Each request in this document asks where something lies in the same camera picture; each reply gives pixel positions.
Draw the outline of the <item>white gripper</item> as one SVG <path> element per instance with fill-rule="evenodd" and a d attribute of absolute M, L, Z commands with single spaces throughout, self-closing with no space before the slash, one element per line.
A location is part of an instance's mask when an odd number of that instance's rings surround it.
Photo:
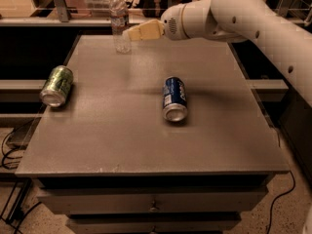
<path fill-rule="evenodd" d="M 163 34 L 171 40 L 186 40 L 189 38 L 183 25 L 183 13 L 186 5 L 178 4 L 168 8 L 161 16 L 161 21 L 152 19 L 142 23 L 139 29 L 135 27 L 123 31 L 127 41 L 156 40 Z"/>

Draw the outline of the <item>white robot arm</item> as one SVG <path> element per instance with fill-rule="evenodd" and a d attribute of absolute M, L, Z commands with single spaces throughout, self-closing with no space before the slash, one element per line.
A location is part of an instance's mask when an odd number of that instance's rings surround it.
<path fill-rule="evenodd" d="M 312 106 L 312 35 L 278 16 L 263 0 L 200 0 L 168 8 L 159 19 L 132 26 L 128 41 L 204 38 L 249 40 Z"/>

